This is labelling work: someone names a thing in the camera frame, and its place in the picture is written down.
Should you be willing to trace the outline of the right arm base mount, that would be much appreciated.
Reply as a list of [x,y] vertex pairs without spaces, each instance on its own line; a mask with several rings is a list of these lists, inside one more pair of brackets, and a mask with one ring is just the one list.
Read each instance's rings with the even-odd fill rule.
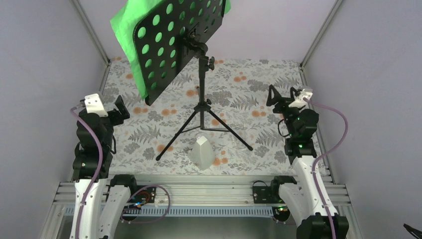
[[271,204],[271,218],[276,223],[286,224],[290,217],[290,211],[275,189],[277,184],[271,182],[267,185],[262,180],[256,180],[252,183],[252,197],[254,204]]

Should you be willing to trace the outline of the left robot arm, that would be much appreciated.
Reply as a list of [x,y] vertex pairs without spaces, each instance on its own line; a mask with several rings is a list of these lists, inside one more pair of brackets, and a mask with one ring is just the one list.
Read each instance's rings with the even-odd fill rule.
[[71,239],[111,239],[126,202],[135,200],[138,187],[132,175],[116,175],[110,181],[108,197],[102,204],[109,169],[116,154],[114,127],[129,119],[122,96],[115,108],[106,111],[100,94],[85,96],[82,110],[70,110],[77,120],[77,143],[74,153],[73,176],[75,211]]

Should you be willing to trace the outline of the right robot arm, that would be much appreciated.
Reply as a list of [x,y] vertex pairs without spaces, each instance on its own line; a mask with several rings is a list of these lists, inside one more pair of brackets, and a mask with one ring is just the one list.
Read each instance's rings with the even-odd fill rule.
[[282,97],[273,85],[269,86],[266,105],[273,113],[282,114],[288,131],[283,135],[285,154],[295,171],[293,177],[277,176],[270,188],[270,198],[284,202],[293,217],[298,239],[344,239],[349,230],[347,217],[341,216],[331,201],[319,170],[313,135],[319,114],[306,107],[313,95],[311,89],[290,89],[289,97]]

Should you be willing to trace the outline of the white metronome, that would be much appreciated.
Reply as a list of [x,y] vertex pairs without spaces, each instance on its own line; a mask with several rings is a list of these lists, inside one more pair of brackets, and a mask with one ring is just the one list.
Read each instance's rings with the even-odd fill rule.
[[200,169],[210,168],[215,160],[215,153],[210,141],[205,136],[197,138],[189,154],[189,159]]

